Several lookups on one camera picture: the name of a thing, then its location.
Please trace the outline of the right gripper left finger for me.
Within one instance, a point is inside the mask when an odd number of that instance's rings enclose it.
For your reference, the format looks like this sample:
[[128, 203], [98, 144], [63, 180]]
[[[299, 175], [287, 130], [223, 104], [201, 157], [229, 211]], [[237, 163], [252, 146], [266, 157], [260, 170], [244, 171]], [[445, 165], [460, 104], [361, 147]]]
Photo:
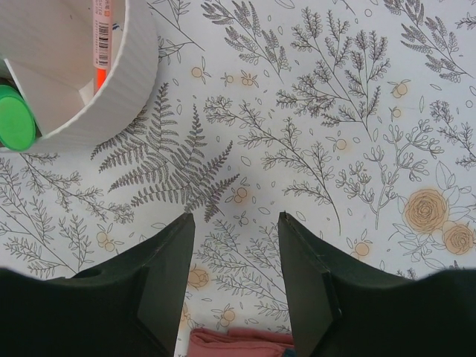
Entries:
[[70, 278], [1, 270], [3, 356], [172, 356], [193, 253], [185, 213]]

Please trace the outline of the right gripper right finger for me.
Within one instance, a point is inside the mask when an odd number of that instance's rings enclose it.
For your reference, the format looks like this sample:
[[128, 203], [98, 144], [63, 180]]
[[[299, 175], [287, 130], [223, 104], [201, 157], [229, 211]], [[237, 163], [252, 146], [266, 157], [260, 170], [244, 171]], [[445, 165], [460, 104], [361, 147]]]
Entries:
[[381, 271], [317, 238], [288, 213], [280, 260], [298, 356], [473, 356], [475, 271], [420, 280]]

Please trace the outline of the white round organizer container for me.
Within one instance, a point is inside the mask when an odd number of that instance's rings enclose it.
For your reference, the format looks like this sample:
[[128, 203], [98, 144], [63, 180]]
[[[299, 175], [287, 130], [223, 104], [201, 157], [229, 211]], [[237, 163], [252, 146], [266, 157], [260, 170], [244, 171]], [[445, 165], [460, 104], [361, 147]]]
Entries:
[[155, 19], [145, 1], [114, 1], [111, 71], [94, 89], [91, 1], [3, 1], [1, 73], [13, 78], [40, 131], [31, 152], [100, 144], [145, 106], [158, 70]]

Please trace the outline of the orange pink pen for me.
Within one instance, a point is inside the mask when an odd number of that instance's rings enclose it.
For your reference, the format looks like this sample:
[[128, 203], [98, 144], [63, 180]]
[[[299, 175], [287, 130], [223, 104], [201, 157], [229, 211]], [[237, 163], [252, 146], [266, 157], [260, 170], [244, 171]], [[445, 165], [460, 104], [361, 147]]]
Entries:
[[112, 65], [112, 1], [92, 2], [94, 93], [97, 93]]

